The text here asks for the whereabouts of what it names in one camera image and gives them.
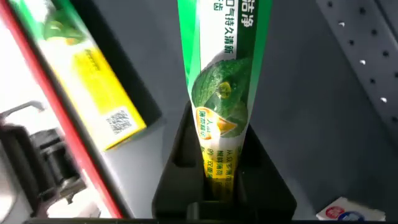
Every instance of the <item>gray shelf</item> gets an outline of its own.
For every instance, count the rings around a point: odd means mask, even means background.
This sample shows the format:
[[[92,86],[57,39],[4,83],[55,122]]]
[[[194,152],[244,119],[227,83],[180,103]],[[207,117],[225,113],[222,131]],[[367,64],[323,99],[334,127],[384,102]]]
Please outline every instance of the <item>gray shelf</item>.
[[[150,218],[188,101],[177,2],[95,4],[162,112],[102,153],[129,214]],[[274,1],[251,124],[297,199],[294,218],[316,219],[343,195],[398,220],[396,149],[315,1]]]

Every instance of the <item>qr code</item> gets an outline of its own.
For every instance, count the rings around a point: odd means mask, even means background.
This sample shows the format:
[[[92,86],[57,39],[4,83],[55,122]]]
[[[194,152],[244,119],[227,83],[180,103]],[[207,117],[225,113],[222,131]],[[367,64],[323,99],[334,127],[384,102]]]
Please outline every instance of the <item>qr code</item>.
[[[127,110],[121,109],[111,113],[106,121],[111,126],[114,134],[119,134],[134,126],[134,121],[131,119]]]

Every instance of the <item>green packaging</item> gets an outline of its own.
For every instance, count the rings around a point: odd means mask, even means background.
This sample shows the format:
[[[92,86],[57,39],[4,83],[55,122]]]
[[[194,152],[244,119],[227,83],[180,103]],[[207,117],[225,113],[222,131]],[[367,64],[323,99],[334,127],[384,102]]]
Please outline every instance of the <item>green packaging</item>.
[[[231,199],[266,43],[271,0],[178,0],[188,94],[206,177]]]

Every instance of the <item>toothpaste box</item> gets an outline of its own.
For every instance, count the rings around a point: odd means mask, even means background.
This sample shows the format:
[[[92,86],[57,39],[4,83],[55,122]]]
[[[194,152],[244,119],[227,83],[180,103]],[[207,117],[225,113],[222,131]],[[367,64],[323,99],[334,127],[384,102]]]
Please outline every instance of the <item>toothpaste box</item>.
[[[340,197],[317,214],[319,220],[386,221],[386,214]]]

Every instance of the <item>metal bracket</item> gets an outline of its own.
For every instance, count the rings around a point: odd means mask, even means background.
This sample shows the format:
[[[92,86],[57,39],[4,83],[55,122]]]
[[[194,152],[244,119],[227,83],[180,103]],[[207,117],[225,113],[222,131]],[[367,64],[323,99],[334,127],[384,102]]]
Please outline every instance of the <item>metal bracket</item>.
[[[317,3],[398,146],[398,1],[317,0]]]

